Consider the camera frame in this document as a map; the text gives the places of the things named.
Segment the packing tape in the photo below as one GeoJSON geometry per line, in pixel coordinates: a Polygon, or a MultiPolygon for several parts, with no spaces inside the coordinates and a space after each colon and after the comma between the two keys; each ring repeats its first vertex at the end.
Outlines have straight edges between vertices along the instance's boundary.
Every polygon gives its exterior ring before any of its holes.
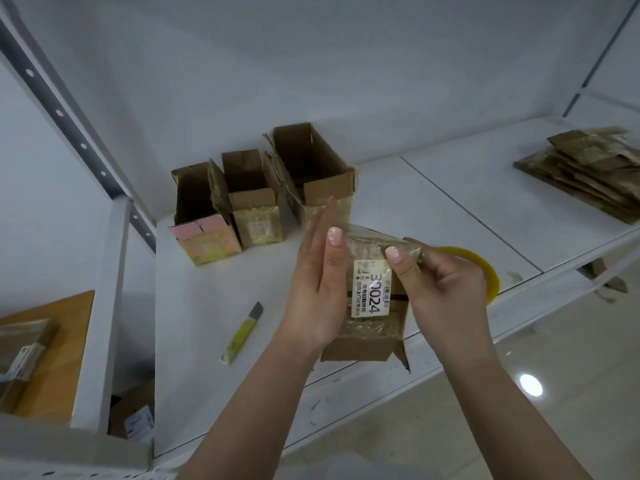
{"type": "Polygon", "coordinates": [[[472,263],[480,266],[480,269],[484,272],[484,279],[486,281],[486,304],[491,303],[498,293],[500,292],[500,278],[498,278],[498,273],[495,272],[493,266],[489,264],[489,262],[484,259],[482,256],[477,255],[473,251],[469,251],[464,248],[456,248],[454,246],[439,246],[437,249],[444,251],[449,254],[453,254],[454,256],[461,257],[462,259],[466,259],[471,261],[472,263]]]}

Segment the manicured nail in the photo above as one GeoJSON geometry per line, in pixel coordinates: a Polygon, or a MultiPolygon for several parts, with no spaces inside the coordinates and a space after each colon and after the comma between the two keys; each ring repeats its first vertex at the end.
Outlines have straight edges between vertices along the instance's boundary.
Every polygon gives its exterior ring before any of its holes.
{"type": "Polygon", "coordinates": [[[331,227],[329,232],[326,233],[327,238],[329,238],[329,244],[332,246],[341,246],[343,235],[344,233],[340,227],[331,227]]]}
{"type": "Polygon", "coordinates": [[[400,254],[400,250],[395,246],[389,246],[385,250],[385,255],[387,256],[387,259],[391,261],[393,264],[400,264],[400,261],[402,261],[402,255],[400,254]]]}

